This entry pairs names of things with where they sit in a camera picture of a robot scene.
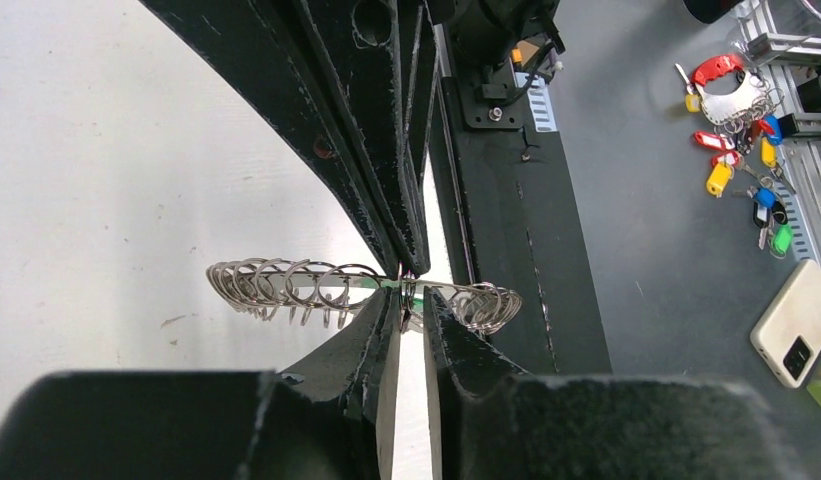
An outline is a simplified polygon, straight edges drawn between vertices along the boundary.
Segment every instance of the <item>red key tag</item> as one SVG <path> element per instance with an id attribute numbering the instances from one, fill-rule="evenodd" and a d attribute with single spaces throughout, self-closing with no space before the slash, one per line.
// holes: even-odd
<path id="1" fill-rule="evenodd" d="M 715 133 L 705 132 L 701 130 L 693 134 L 693 140 L 695 140 L 696 143 L 705 148 L 719 150 L 720 152 L 725 150 L 734 150 L 735 147 L 733 140 L 727 137 L 716 135 Z"/>
<path id="2" fill-rule="evenodd" d="M 723 152 L 710 159 L 710 166 L 715 168 L 716 165 L 724 163 L 730 167 L 736 167 L 741 158 L 740 154 L 734 150 Z"/>

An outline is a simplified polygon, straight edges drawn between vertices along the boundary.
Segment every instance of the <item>hole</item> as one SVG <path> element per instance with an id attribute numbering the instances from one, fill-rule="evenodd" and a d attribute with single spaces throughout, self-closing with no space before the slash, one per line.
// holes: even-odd
<path id="1" fill-rule="evenodd" d="M 383 45 L 392 36 L 392 11 L 380 0 L 357 0 L 351 25 L 354 35 L 367 45 Z"/>
<path id="2" fill-rule="evenodd" d="M 281 373 L 280 378 L 282 378 L 288 385 L 298 385 L 299 383 L 304 383 L 304 375 L 298 373 Z"/>

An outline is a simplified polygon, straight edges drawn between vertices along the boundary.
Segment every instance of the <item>white surface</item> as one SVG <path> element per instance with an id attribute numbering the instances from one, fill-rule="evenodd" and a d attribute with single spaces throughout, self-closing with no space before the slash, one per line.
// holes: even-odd
<path id="1" fill-rule="evenodd" d="M 784 366 L 784 357 L 801 337 L 810 359 L 798 378 Z M 813 260 L 799 263 L 751 333 L 763 361 L 789 388 L 802 385 L 821 353 L 821 269 Z"/>
<path id="2" fill-rule="evenodd" d="M 431 278 L 447 280 L 426 192 Z M 138 1 L 0 1 L 0 419 L 56 370 L 283 368 L 334 333 L 232 312 L 204 269 L 251 256 L 376 265 L 328 190 Z M 421 336 L 402 348 L 395 478 L 425 478 Z"/>

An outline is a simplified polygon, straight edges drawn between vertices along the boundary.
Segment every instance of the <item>green key tag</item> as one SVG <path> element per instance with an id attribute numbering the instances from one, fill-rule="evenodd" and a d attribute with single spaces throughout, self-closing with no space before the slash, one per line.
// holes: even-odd
<path id="1" fill-rule="evenodd" d="M 772 238 L 772 250 L 778 255 L 786 255 L 793 243 L 793 229 L 790 225 L 781 225 L 778 233 Z"/>

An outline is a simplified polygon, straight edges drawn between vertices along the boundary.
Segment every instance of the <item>stain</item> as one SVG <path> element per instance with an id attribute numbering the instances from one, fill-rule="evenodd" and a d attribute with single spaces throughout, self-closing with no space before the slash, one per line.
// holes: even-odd
<path id="1" fill-rule="evenodd" d="M 171 325 L 172 323 L 174 323 L 178 320 L 184 319 L 184 318 L 186 318 L 186 315 L 178 315 L 178 316 L 170 318 L 168 320 L 164 320 L 163 323 L 160 324 L 160 329 L 166 328 L 169 325 Z"/>

